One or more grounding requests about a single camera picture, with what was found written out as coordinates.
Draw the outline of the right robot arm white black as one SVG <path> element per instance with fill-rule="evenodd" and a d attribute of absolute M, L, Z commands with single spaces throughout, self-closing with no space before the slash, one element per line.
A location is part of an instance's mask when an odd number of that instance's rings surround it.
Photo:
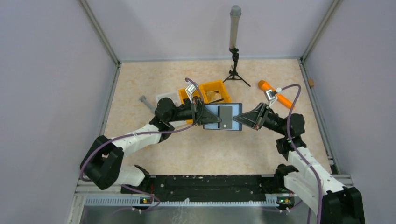
<path fill-rule="evenodd" d="M 284 137 L 276 140 L 279 154 L 289 162 L 275 172 L 274 187 L 297 196 L 317 216 L 318 224 L 363 224 L 365 216 L 362 195 L 356 187 L 348 188 L 330 174 L 302 141 L 305 120 L 302 114 L 289 113 L 286 118 L 264 103 L 234 116 L 234 121 L 254 130 L 265 127 Z"/>

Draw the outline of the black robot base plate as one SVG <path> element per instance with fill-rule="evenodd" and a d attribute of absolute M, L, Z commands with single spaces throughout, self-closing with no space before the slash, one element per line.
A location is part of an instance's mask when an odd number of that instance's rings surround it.
<path fill-rule="evenodd" d="M 156 175 L 137 190 L 152 193 L 165 202 L 260 202 L 272 194 L 290 195 L 273 175 Z"/>

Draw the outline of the blue leather card holder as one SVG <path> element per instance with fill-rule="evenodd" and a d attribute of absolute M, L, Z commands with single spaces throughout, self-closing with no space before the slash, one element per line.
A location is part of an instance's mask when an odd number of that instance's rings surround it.
<path fill-rule="evenodd" d="M 242 114 L 242 103 L 206 104 L 205 109 L 220 118 L 219 122 L 203 125 L 206 130 L 241 131 L 242 124 L 234 117 Z"/>

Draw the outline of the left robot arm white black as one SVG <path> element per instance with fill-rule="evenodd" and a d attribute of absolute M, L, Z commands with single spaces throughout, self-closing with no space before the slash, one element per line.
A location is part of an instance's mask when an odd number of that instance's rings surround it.
<path fill-rule="evenodd" d="M 200 98 L 176 106 L 170 98 L 158 101 L 153 119 L 131 133 L 107 138 L 97 137 L 80 165 L 80 179 L 93 182 L 100 190 L 115 184 L 132 186 L 137 192 L 149 189 L 148 173 L 135 165 L 122 169 L 123 159 L 147 146 L 159 144 L 178 132 L 172 122 L 192 120 L 195 125 L 219 123 L 221 118 L 206 109 Z"/>

